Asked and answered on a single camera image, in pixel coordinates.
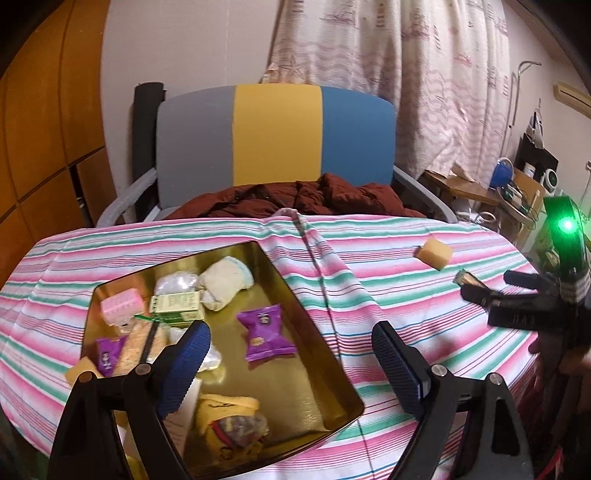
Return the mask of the operator right hand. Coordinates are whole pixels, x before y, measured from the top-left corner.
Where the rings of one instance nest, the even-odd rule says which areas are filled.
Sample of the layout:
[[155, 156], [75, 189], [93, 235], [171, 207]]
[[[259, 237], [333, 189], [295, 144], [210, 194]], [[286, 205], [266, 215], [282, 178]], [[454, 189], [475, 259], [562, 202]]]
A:
[[[547, 373], [553, 370], [549, 363], [543, 358], [545, 355], [541, 335], [529, 345], [528, 351], [535, 356], [534, 365], [534, 389], [541, 391], [545, 384]], [[567, 375], [582, 375], [590, 371], [590, 347], [579, 346], [568, 350], [559, 366], [560, 373]]]

